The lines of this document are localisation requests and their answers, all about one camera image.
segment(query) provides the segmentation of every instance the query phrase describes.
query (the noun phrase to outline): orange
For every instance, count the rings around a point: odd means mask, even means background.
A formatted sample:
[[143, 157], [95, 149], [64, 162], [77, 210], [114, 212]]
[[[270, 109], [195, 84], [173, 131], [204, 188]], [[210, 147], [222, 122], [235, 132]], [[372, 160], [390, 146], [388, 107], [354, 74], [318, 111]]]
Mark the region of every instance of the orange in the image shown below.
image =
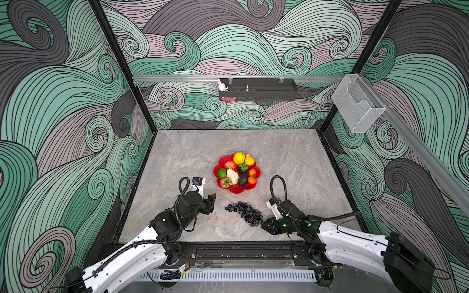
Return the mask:
[[254, 184], [254, 183], [256, 183], [256, 178], [254, 178], [254, 176], [249, 176], [248, 182], [249, 182], [250, 184]]

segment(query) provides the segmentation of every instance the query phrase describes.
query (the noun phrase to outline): swirl pattern wallpaper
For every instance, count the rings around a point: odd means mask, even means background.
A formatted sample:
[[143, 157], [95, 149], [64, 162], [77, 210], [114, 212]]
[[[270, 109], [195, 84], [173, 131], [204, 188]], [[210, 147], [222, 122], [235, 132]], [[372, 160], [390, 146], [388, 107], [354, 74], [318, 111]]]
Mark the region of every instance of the swirl pattern wallpaper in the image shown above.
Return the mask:
[[[406, 1], [403, 8], [426, 3]], [[134, 75], [344, 75], [383, 0], [101, 0]], [[319, 128], [336, 84], [294, 102], [221, 102], [215, 83], [140, 83], [158, 129]]]
[[1, 292], [110, 243], [152, 133], [87, 0], [0, 1]]
[[[469, 10], [433, 1], [398, 11], [363, 75], [469, 189]], [[374, 26], [368, 28], [370, 33]], [[452, 279], [432, 292], [469, 287], [469, 219], [384, 118], [352, 134], [337, 114], [326, 132], [368, 229], [405, 235]], [[435, 271], [441, 278], [449, 277]]]

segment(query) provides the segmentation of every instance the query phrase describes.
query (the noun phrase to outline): lemon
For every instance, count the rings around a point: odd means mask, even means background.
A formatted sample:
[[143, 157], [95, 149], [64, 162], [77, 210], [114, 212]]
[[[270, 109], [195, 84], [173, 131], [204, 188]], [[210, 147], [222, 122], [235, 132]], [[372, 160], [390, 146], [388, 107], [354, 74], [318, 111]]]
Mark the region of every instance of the lemon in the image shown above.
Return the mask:
[[237, 165], [241, 165], [242, 163], [244, 163], [244, 158], [245, 158], [245, 155], [242, 152], [237, 152], [233, 156], [233, 161]]

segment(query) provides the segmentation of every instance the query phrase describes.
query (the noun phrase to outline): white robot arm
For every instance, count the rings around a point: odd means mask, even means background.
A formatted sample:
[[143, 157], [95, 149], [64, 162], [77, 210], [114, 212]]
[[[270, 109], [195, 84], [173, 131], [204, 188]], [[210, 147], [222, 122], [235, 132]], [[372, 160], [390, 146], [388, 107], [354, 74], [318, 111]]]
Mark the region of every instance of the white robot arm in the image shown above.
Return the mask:
[[[181, 183], [187, 184], [182, 189]], [[205, 179], [179, 181], [180, 195], [172, 209], [159, 213], [134, 239], [102, 261], [85, 269], [70, 270], [64, 279], [64, 293], [116, 293], [152, 268], [174, 264], [181, 256], [177, 242], [182, 230], [199, 214], [213, 212], [216, 194], [203, 198]]]

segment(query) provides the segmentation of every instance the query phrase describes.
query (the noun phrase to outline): yellow pear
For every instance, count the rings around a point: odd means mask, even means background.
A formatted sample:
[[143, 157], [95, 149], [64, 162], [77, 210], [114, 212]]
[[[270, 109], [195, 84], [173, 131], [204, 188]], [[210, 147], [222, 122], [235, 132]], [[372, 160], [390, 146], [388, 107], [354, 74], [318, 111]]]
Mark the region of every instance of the yellow pear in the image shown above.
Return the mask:
[[247, 154], [244, 162], [246, 163], [246, 165], [251, 166], [254, 164], [254, 159], [251, 158], [249, 154]]

